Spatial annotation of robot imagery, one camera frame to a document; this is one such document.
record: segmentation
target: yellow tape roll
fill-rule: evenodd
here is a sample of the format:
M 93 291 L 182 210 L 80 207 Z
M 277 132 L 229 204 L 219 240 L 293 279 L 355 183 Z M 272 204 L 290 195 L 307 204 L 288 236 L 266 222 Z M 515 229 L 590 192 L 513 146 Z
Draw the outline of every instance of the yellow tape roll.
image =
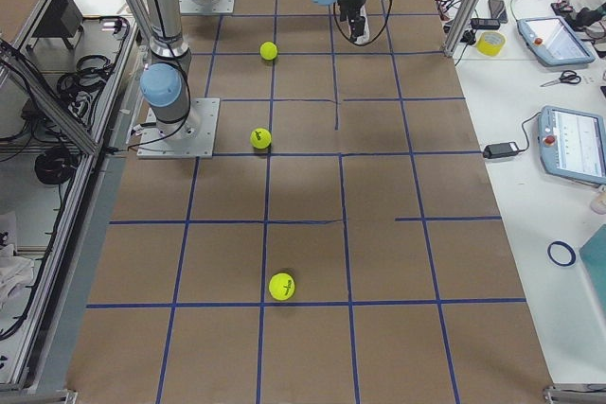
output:
M 505 37 L 499 32 L 484 32 L 477 42 L 477 50 L 482 54 L 494 57 L 505 45 Z

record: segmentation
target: tablet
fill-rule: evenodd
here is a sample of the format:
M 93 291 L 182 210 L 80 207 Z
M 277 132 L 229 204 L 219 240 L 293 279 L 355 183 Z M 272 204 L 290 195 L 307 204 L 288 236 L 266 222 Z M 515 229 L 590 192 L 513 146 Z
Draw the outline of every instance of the tablet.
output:
M 545 66 L 586 64 L 594 55 L 560 16 L 518 21 L 518 31 L 528 48 Z
M 539 148 L 545 171 L 567 179 L 606 184 L 604 120 L 600 115 L 545 106 Z

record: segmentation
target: yellow ball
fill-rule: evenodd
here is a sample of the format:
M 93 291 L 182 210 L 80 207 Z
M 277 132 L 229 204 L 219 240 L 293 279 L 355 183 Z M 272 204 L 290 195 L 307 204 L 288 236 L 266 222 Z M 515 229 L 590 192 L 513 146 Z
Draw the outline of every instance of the yellow ball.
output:
M 272 61 L 277 57 L 277 46 L 272 42 L 265 42 L 261 45 L 260 54 L 266 61 Z
M 287 273 L 276 273 L 269 280 L 269 293 L 276 300 L 288 300 L 294 294 L 293 277 Z
M 267 149 L 272 143 L 272 134 L 264 128 L 255 128 L 250 133 L 250 143 L 255 149 Z

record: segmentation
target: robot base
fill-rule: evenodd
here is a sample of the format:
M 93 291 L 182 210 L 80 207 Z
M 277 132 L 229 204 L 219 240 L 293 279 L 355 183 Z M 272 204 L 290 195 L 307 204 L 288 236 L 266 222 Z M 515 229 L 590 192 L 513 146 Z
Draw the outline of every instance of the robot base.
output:
M 202 119 L 197 132 L 185 139 L 175 141 L 168 139 L 141 146 L 136 155 L 142 159 L 193 158 L 194 156 L 211 158 L 219 118 L 219 104 L 218 98 L 193 98 L 191 110 Z M 155 122 L 155 115 L 151 109 L 145 121 Z M 153 141 L 161 137 L 159 130 L 150 128 L 143 131 L 141 142 Z
M 219 0 L 216 3 L 200 5 L 193 0 L 179 0 L 179 10 L 183 16 L 211 16 L 213 14 L 231 14 L 236 0 Z

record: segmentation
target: black scissors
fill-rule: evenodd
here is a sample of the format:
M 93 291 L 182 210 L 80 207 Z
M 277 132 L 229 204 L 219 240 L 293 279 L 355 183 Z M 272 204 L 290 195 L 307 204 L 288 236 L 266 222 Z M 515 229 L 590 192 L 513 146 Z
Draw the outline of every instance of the black scissors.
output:
M 556 85 L 556 84 L 577 85 L 577 84 L 580 84 L 580 76 L 577 74 L 576 71 L 572 71 L 572 70 L 562 71 L 559 78 L 550 80 L 549 82 L 542 84 L 541 87 L 549 87 L 550 85 Z

